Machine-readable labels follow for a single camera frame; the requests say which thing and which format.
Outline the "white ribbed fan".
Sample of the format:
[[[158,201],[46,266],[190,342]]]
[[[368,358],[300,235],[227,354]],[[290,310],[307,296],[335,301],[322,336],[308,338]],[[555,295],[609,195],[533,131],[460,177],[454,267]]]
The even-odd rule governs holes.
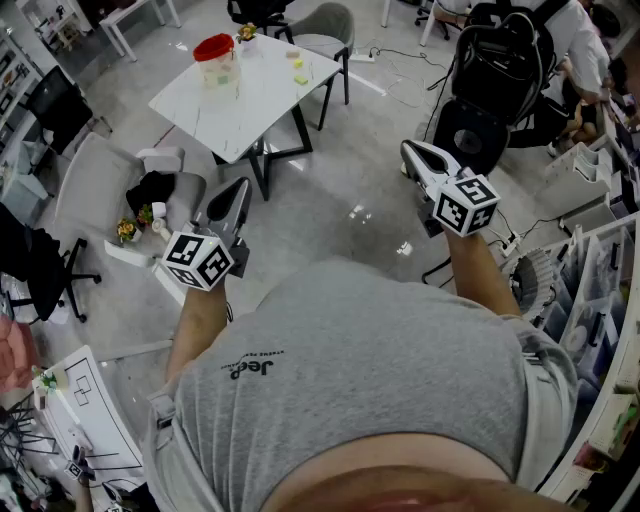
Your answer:
[[[505,262],[501,267],[522,316],[532,322],[555,298],[554,270],[541,248]]]

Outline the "person's torso in grey shirt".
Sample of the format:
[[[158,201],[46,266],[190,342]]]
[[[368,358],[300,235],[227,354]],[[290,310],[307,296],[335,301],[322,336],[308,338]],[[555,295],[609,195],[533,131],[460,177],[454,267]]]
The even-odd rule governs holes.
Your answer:
[[[570,357],[522,316],[346,260],[290,276],[151,400],[161,512],[562,512]]]

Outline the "large black gaming chair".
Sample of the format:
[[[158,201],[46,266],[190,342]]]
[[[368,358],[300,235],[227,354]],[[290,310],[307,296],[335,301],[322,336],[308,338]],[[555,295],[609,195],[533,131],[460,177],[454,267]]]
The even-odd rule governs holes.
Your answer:
[[[555,62],[550,16],[543,5],[531,10],[509,0],[479,3],[468,15],[432,143],[476,174],[493,170],[548,81]]]

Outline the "person's right forearm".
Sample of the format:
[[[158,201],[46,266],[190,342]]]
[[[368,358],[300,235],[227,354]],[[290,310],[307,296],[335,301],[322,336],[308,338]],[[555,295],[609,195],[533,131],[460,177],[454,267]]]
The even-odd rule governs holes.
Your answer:
[[[511,288],[484,238],[479,234],[460,237],[447,228],[444,234],[458,295],[496,315],[520,316]]]

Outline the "grey dining chair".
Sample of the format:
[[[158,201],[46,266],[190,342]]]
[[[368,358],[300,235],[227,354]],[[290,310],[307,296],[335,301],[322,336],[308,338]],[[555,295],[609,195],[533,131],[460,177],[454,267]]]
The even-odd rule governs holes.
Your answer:
[[[339,73],[344,83],[344,103],[350,102],[349,60],[355,43],[355,20],[345,5],[326,2],[305,18],[274,33],[279,39],[284,34],[290,44],[300,43],[310,51],[332,58],[341,64]]]

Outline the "white desk with line drawing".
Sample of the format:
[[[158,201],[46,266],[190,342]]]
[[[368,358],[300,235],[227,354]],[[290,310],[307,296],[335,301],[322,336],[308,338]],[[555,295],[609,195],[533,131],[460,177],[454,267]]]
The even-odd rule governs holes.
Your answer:
[[[100,481],[141,484],[142,454],[130,425],[112,399],[102,365],[87,345],[52,367],[55,392],[34,392],[34,404],[55,439],[55,450],[70,460],[75,445],[86,449],[89,465]]]

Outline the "black mesh chair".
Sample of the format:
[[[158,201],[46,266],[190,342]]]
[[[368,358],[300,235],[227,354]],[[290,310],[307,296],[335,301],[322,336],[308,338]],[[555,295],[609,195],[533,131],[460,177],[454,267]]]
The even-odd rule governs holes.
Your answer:
[[[55,66],[36,85],[26,102],[26,109],[40,126],[41,139],[48,148],[62,156],[69,144],[87,127],[103,123],[109,134],[113,129],[107,119],[96,116],[80,88],[64,71]]]

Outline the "white storage shelf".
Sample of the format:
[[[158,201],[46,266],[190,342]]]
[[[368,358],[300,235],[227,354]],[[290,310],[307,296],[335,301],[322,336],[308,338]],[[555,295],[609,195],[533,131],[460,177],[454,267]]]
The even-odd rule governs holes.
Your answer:
[[[25,110],[26,99],[44,74],[12,37],[12,28],[0,19],[0,153],[16,128],[11,117],[18,108]]]

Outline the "small pot with yellow flowers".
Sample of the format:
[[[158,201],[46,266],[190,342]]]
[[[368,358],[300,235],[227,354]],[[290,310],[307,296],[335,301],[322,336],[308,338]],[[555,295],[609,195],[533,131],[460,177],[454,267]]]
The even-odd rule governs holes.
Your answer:
[[[123,217],[116,226],[117,236],[122,243],[137,242],[142,236],[142,228],[136,220]]]

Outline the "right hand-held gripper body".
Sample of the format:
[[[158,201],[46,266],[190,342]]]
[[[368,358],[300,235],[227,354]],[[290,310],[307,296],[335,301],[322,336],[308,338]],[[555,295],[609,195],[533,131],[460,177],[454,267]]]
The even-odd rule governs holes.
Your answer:
[[[444,228],[460,237],[487,227],[500,202],[498,192],[484,175],[466,167],[455,176],[439,177],[430,185],[421,185],[425,203],[418,216],[430,238]]]

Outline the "white square table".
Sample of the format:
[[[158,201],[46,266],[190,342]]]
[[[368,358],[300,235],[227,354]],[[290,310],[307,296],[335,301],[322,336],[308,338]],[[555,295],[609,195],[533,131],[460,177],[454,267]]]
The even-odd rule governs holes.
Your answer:
[[[300,137],[301,146],[286,149],[286,150],[278,150],[271,153],[263,153],[263,163],[260,164],[258,162],[258,150],[265,149],[265,140],[264,137],[261,136],[258,139],[257,146],[251,146],[241,157],[241,160],[248,159],[251,168],[254,173],[254,177],[256,178],[256,182],[262,194],[262,197],[265,201],[269,200],[270,197],[270,170],[271,164],[275,160],[291,158],[294,156],[301,156],[304,154],[312,153],[313,146],[309,137],[309,133],[305,124],[305,120],[303,117],[302,109],[300,105],[294,106],[290,111],[297,131]]]

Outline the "person's left forearm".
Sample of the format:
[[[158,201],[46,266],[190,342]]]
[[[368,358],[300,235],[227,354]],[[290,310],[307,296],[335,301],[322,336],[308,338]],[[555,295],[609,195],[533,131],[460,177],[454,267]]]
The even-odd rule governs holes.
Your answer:
[[[207,350],[227,326],[225,283],[209,291],[190,288],[181,311],[166,368],[166,381]]]

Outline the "small green plant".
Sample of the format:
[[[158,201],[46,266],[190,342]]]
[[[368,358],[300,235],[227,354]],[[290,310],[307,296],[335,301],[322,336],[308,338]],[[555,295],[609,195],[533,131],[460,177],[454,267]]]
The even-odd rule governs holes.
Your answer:
[[[32,366],[32,387],[34,392],[47,394],[55,392],[58,388],[56,375],[51,370],[43,370],[38,366]]]

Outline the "black bag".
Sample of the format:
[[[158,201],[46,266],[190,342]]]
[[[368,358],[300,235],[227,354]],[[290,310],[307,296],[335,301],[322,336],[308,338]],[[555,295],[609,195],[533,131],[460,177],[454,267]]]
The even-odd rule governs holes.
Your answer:
[[[151,171],[126,192],[126,200],[135,216],[143,206],[154,202],[166,203],[175,189],[175,174]]]

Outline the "black office chair star base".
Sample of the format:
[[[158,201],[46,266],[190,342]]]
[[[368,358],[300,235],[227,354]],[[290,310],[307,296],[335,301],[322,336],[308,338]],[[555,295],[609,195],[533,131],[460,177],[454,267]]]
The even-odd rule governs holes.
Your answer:
[[[79,251],[87,244],[87,240],[79,238],[71,250],[61,253],[60,242],[46,230],[22,224],[0,203],[0,273],[25,283],[29,290],[28,297],[11,299],[10,305],[16,308],[31,305],[36,319],[46,321],[55,308],[64,303],[62,296],[66,295],[75,317],[86,322],[87,316],[78,310],[72,283],[102,281],[98,274],[74,272]]]

